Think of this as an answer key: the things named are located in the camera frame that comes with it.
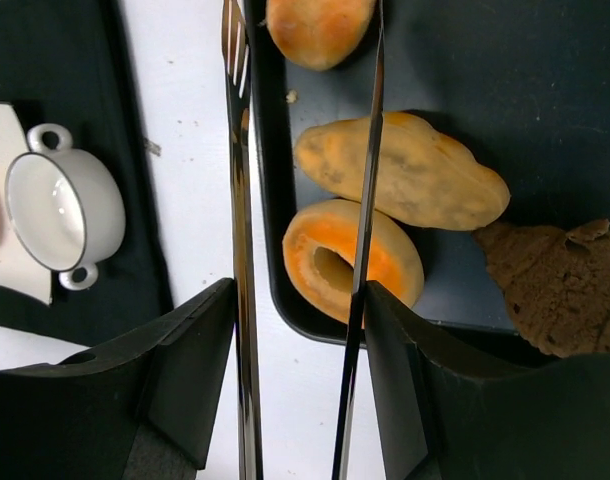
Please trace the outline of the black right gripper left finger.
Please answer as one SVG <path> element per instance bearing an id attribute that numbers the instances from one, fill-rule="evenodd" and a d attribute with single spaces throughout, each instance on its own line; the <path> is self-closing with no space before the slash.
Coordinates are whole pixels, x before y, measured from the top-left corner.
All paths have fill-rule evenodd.
<path id="1" fill-rule="evenodd" d="M 0 371 L 0 479 L 192 479 L 207 461 L 235 320 L 223 278 L 57 364 Z"/>

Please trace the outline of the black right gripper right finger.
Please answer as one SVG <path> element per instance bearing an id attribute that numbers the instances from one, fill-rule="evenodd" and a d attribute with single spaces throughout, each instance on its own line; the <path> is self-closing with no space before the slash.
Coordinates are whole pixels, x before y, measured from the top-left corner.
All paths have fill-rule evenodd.
<path id="1" fill-rule="evenodd" d="M 367 288 L 365 334 L 390 479 L 610 479 L 610 354 L 528 368 Z"/>

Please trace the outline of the small round bun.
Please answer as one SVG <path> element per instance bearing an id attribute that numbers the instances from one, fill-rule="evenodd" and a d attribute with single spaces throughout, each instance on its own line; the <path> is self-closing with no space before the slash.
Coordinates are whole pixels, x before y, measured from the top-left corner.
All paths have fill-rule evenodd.
<path id="1" fill-rule="evenodd" d="M 265 20 L 286 59 L 325 71 L 356 49 L 375 8 L 374 0 L 268 0 Z"/>

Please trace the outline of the steel serving tongs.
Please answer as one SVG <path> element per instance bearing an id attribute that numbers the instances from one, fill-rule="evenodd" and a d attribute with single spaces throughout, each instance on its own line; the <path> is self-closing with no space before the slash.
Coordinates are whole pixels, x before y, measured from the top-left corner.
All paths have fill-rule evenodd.
<path id="1" fill-rule="evenodd" d="M 261 402 L 258 371 L 257 322 L 249 181 L 249 107 L 251 75 L 246 22 L 236 1 L 222 7 L 221 49 L 224 61 L 229 135 L 234 280 L 237 290 L 235 321 L 238 378 L 239 476 L 263 476 Z M 383 127 L 384 46 L 377 46 L 369 141 L 357 233 L 353 287 L 344 352 L 332 478 L 348 473 L 354 390 L 364 316 L 366 276 L 372 236 L 377 172 Z"/>

